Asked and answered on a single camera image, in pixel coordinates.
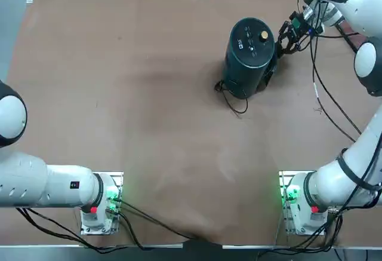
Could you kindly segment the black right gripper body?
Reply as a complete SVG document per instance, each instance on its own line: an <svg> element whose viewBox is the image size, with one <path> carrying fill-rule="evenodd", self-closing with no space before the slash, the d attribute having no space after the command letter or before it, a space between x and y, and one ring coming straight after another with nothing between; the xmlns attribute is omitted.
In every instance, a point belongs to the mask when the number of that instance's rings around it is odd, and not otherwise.
<svg viewBox="0 0 382 261"><path fill-rule="evenodd" d="M306 34L309 32L309 24L302 13L293 11L289 16L288 32L291 34Z"/></svg>

